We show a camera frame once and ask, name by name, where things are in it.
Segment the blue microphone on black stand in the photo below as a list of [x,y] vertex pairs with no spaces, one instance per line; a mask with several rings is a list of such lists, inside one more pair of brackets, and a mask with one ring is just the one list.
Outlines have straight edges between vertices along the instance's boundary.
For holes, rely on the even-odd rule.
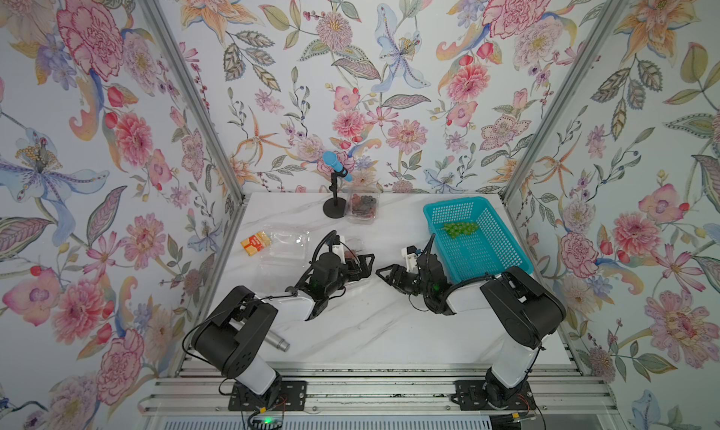
[[322,158],[324,164],[331,169],[331,186],[329,190],[333,194],[332,198],[324,203],[322,210],[329,218],[343,218],[346,214],[347,201],[339,195],[339,180],[345,179],[350,181],[352,180],[352,176],[335,153],[325,152]]

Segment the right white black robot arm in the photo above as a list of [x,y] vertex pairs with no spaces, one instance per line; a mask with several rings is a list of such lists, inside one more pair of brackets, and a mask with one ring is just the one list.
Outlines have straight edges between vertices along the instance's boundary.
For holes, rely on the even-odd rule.
[[500,355],[483,381],[457,381],[451,401],[464,411],[515,406],[533,407],[528,377],[544,341],[566,319],[561,302],[530,274],[511,266],[500,274],[453,284],[437,255],[429,248],[405,256],[406,264],[376,271],[396,291],[423,299],[426,310],[439,316],[458,317],[491,310],[504,329]]

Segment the clear clamshell container front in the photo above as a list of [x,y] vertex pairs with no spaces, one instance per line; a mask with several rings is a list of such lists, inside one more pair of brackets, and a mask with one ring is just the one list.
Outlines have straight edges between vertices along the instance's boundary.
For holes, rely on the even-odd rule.
[[346,216],[360,223],[373,221],[378,214],[379,195],[369,191],[353,191],[348,194]]

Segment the aluminium rail base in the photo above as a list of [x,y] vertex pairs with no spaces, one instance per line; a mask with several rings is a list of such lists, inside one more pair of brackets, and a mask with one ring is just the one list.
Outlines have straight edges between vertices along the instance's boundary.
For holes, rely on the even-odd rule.
[[[420,364],[419,366],[321,366],[276,363],[288,381],[304,381],[305,409],[301,418],[350,416],[471,416],[462,411],[456,396],[459,381],[479,382],[485,364]],[[577,368],[536,366],[529,377],[530,391],[514,401],[512,409],[526,416],[526,424],[538,429],[624,429],[609,387],[598,377],[585,376]],[[171,416],[226,417],[232,383],[214,369],[187,361],[168,379],[153,385],[140,403],[142,418],[160,423]]]

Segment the teal plastic mesh basket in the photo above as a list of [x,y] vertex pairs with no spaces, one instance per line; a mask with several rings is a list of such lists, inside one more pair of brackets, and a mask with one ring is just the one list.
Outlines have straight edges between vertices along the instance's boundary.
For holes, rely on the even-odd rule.
[[[468,197],[429,203],[423,213],[429,232],[435,236],[434,251],[451,282],[496,276],[511,267],[519,267],[526,274],[534,272],[513,232],[488,199]],[[444,223],[462,221],[475,222],[477,233],[451,239],[442,228]]]

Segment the clear clamshell container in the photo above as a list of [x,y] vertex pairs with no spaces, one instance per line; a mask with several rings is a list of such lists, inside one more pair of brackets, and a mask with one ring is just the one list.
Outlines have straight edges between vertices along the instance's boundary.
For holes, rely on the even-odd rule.
[[353,191],[348,194],[346,216],[360,223],[373,221],[378,214],[379,195],[369,191]]
[[270,245],[261,252],[261,263],[266,266],[304,266],[309,260],[311,234],[303,228],[286,225],[269,225],[262,230]]
[[341,247],[345,261],[349,262],[367,252],[364,242],[358,237],[341,236]]

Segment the orange yellow snack packet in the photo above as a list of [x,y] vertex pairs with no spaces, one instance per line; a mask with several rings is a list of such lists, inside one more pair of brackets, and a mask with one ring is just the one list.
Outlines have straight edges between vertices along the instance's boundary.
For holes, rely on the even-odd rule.
[[249,256],[257,255],[271,244],[272,239],[264,231],[259,231],[241,242],[241,246]]

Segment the grey metal cylinder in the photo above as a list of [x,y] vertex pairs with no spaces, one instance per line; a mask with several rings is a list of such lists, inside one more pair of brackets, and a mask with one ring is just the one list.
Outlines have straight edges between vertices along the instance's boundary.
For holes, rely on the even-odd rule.
[[288,352],[291,346],[285,338],[272,330],[266,334],[264,341],[274,349],[282,352]]

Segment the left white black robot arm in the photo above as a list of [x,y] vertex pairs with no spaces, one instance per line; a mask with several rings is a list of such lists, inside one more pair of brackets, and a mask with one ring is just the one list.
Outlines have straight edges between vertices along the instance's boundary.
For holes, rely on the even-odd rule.
[[330,231],[316,246],[307,270],[283,293],[259,295],[245,286],[233,288],[191,334],[197,357],[232,381],[230,411],[256,414],[287,406],[301,411],[305,383],[285,381],[260,355],[264,344],[288,349],[273,333],[276,318],[314,321],[347,286],[371,277],[373,254],[359,254]]

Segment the green grape bunch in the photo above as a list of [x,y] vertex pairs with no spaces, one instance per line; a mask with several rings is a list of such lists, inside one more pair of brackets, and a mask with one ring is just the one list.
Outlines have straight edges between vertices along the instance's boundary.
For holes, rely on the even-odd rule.
[[442,226],[443,230],[451,239],[457,239],[462,236],[472,236],[477,233],[479,226],[476,222],[448,222]]

